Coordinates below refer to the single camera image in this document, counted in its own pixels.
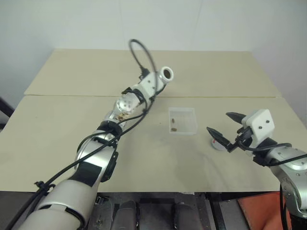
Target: white backdrop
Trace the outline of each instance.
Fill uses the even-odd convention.
[[[0,0],[0,96],[16,107],[55,47],[127,49],[130,38],[252,51],[306,122],[307,0]]]

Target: red object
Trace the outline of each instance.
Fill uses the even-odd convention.
[[[242,198],[238,200],[251,230],[282,230],[279,192]],[[287,211],[288,228],[291,220]]]

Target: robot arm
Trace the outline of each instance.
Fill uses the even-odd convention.
[[[277,144],[272,139],[274,122],[268,109],[245,116],[227,113],[243,125],[234,144],[213,128],[207,128],[212,137],[229,152],[237,147],[252,153],[253,161],[268,166],[281,183],[286,206],[290,212],[293,230],[307,226],[307,154],[292,148],[289,143]]]
[[[151,103],[151,98],[161,92],[174,78],[169,67],[157,74],[149,73],[115,102],[98,129],[79,146],[76,160],[98,150],[122,134],[127,118],[142,103]],[[20,230],[75,230],[86,226],[92,212],[99,184],[112,176],[116,166],[118,140],[99,150],[95,155],[80,162],[74,174],[60,182],[39,203],[25,220]]]

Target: transparent container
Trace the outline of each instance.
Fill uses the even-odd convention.
[[[175,135],[195,135],[197,121],[194,108],[168,108],[169,133]]]

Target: beige table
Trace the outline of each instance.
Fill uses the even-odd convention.
[[[115,100],[25,96],[0,133],[0,190],[35,191],[33,182],[46,181],[71,163],[78,143],[97,128]],[[169,134],[169,107],[194,107],[197,134]],[[206,131],[207,126],[214,127],[233,140],[240,125],[225,113],[248,114],[259,108],[271,110],[276,141],[307,150],[307,130],[282,98],[158,98],[148,117],[120,140],[114,174],[99,191],[278,190],[278,180],[268,168],[258,166],[239,149],[233,153],[214,150]]]
[[[161,97],[281,96],[250,52],[152,51],[158,68],[175,80]],[[143,52],[138,56],[148,66]],[[26,95],[118,96],[138,82],[140,70],[129,51],[57,49]]]

